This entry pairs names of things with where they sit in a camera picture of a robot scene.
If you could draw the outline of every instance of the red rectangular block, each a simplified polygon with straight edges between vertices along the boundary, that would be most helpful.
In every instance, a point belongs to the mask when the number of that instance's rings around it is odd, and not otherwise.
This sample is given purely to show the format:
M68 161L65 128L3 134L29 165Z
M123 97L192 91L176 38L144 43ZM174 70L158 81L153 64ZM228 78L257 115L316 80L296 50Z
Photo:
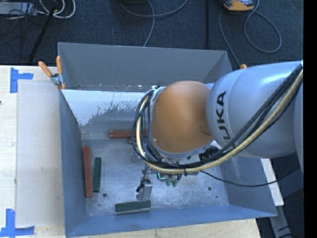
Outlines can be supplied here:
M88 146L83 146L83 158L84 158L86 197L93 197L93 182L92 182L91 165L90 165L90 149Z

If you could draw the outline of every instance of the dark green block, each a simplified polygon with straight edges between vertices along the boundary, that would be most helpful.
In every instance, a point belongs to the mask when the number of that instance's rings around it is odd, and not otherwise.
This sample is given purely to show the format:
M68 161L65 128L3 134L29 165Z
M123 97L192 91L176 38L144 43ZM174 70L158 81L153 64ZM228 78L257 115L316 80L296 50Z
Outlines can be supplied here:
M94 177L93 177L93 192L99 192L101 179L101 158L95 158Z
M136 211L151 207L151 201L135 201L127 203L119 203L115 205L116 212Z

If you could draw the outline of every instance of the white cable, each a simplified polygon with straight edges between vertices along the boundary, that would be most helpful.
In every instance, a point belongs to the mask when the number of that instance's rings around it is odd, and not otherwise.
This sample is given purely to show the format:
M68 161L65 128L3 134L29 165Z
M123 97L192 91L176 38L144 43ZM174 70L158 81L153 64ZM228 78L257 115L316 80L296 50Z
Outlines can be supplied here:
M53 13L53 17L55 17L55 18L60 18L60 19L67 19L67 18L72 17L72 16L75 14L75 11L76 11L76 2L75 2L75 0L71 0L71 1L72 1L72 4L73 4L73 11L72 11L69 15L67 15L67 16L59 16L59 15L58 15L58 14L61 14L61 13L64 11L64 9L65 9L65 1L62 0L62 3L63 3L62 9L61 9L60 11L58 11L58 12ZM43 8L47 13L42 12L42 11L38 11L38 13L48 15L48 14L50 13L50 11L44 6L42 0L39 0L39 2L40 2L40 4L41 4L42 8Z

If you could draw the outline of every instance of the power cord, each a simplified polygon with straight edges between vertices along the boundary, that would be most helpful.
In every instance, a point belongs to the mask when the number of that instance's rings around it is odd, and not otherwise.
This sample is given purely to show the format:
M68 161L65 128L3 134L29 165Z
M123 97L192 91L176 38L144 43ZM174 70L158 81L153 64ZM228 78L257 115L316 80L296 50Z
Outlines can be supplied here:
M249 41L249 43L250 43L255 49L257 49L257 50L259 50L259 51L261 51L261 52L263 52L263 53L274 53L274 52L278 51L278 50L281 48L281 45L282 45L282 37L281 37L279 31L277 30L277 28L275 27L275 25L274 25L268 18L266 18L264 15L262 15L261 13L259 13L259 12L256 11L256 10L258 9L258 7L259 7L259 4L260 4L260 2L259 2L259 0L257 0L257 5L255 6L255 8L252 10L252 12L251 12L251 13L249 14L249 16L247 17L247 19L246 19L246 21L245 21L245 23L244 23L244 34L245 34L247 40ZM234 59L236 60L236 62L238 63L238 65L239 65L239 67L240 67L241 64L240 64L240 62L238 61L238 59L237 59L235 53L233 52L233 50L232 50L230 44L228 43L227 38L226 38L226 36L225 36L225 34L224 34L224 31L223 31L223 29L222 29L221 16L222 16L222 13L223 13L224 11L225 11L225 9L223 9L223 10L221 11L220 15L219 15L219 27L220 27L220 31L221 31L221 33L222 33L222 36L223 36L223 38L224 38L224 40L225 40L225 42L226 42L228 48L230 49L230 51L231 51L231 53L232 53ZM254 13L256 13L256 14L258 14L259 16L261 16L262 18L264 18L264 19L274 28L274 30L277 32L277 34L278 34L278 39L279 39L279 44L278 44L278 47L277 47L276 49L271 50L271 51L270 51L270 50L261 49L261 48L257 47L257 46L250 40L250 38L249 38L249 36L248 36L248 34L247 34L247 23L248 23L250 17L251 17Z
M147 45L147 43L148 43L148 41L149 41L151 35L152 35L153 29L154 29L155 18L156 18L156 17L168 16L168 15L171 15L171 14L173 14L173 13L176 13L177 11L179 11L181 8L183 8L183 7L185 6L185 4L187 3L187 1L188 1L188 0L185 0L185 1L183 2L183 4L182 4L179 8L175 9L175 10L172 10L172 11L166 12L166 13L155 14L155 13L154 13L153 6L152 6L151 3L149 2L149 0L147 0L148 4L149 4L150 7L151 7L152 15L142 15L142 14L133 13L133 12L129 11L126 7L124 7L122 1L121 1L121 6L122 6L122 8L123 8L126 12L128 12L128 13L131 14L131 15L134 15L134 16L137 16L137 17L143 17L143 18L153 18L152 27L151 27L150 33L149 33L149 35L148 35L148 37L147 37L147 40L145 41L145 43L144 43L144 45L143 45L143 47L145 47L145 46Z
M71 18L71 17L75 14L75 11L76 11L76 2L75 2L75 0L71 0L71 1L72 1L72 5L73 5L73 10L72 10L72 12L71 12L69 15L66 15L66 16L60 16L60 15L59 15L59 14L61 14L61 13L64 11L64 9L65 9L65 0L61 0L61 2L62 2L62 8L61 8L59 11L54 12L54 13L53 13L53 17L59 18L59 19ZM45 12L43 12L43 11L38 11L38 13L41 13L41 14L44 14L44 15L49 15L50 11L45 7L45 5L43 4L42 0L39 0L39 2L40 2L40 5L42 6L42 8L43 8L43 10L44 10Z
M267 183L262 183L262 184L256 184L256 185L246 185L246 184L239 184L239 183L235 183L235 182L232 182L232 181L228 181L228 180L223 180L221 178L218 178L218 177L215 177L213 176L212 174L206 172L206 171L200 171L201 173L204 173L216 180L219 180L219 181L223 181L223 182L226 182L226 183L229 183L229 184L233 184L233 185L236 185L236 186L239 186L239 187L261 187L261 186L266 186L266 185L269 185L269 184L273 184L273 183L276 183L277 180L274 180L274 181L270 181L270 182L267 182Z

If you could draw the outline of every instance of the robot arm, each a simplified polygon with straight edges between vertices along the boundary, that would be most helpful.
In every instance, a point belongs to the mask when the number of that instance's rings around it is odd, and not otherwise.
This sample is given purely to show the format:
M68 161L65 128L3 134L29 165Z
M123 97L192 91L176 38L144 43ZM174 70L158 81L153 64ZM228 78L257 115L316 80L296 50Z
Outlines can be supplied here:
M303 153L302 61L234 71L211 90L185 81L156 91L140 102L132 133L135 151L159 172L194 173L238 153L255 158ZM141 129L146 109L148 135ZM203 158L183 161L194 155Z

